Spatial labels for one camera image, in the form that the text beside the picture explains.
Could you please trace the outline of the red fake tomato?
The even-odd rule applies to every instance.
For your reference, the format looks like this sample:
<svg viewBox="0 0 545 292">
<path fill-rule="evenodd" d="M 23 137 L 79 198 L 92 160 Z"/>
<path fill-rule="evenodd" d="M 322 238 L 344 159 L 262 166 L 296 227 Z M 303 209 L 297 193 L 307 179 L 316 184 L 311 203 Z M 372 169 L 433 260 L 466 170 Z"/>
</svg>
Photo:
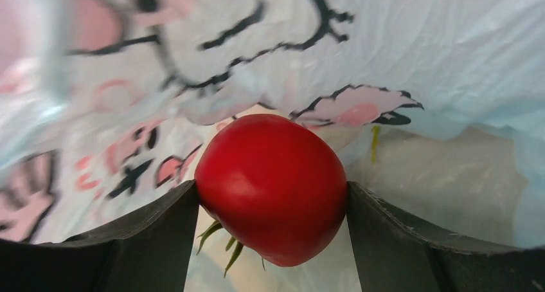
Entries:
<svg viewBox="0 0 545 292">
<path fill-rule="evenodd" d="M 279 267 L 322 252 L 346 215 L 348 186 L 335 152 L 312 131 L 278 115 L 250 114 L 209 142 L 195 184 L 213 224 L 225 229 L 234 264 L 244 248 Z"/>
</svg>

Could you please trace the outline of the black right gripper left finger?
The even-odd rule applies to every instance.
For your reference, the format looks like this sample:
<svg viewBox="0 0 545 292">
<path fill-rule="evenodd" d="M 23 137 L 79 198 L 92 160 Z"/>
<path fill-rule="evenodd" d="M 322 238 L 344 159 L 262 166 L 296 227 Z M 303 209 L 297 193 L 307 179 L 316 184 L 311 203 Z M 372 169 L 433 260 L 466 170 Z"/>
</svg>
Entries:
<svg viewBox="0 0 545 292">
<path fill-rule="evenodd" d="M 186 181 L 61 243 L 1 241 L 2 291 L 182 291 L 199 198 Z"/>
</svg>

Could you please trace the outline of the light blue printed plastic bag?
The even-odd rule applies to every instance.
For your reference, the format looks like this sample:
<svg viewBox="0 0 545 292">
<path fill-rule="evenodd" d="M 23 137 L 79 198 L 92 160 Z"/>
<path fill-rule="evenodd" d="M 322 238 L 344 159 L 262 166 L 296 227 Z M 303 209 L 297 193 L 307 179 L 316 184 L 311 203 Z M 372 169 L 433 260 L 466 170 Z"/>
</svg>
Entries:
<svg viewBox="0 0 545 292">
<path fill-rule="evenodd" d="M 544 248 L 544 0 L 1 0 L 1 241 L 148 205 L 259 112 L 391 205 Z M 300 266 L 244 248 L 230 271 L 211 222 L 182 291 L 363 291 L 347 218 Z"/>
</svg>

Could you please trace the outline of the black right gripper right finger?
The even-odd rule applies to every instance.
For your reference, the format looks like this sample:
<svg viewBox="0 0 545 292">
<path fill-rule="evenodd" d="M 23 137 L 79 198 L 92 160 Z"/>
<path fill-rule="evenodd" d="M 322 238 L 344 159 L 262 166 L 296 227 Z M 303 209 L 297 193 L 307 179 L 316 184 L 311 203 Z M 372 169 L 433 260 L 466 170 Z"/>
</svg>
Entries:
<svg viewBox="0 0 545 292">
<path fill-rule="evenodd" d="M 440 228 L 349 182 L 347 221 L 363 291 L 543 291 L 544 248 Z"/>
</svg>

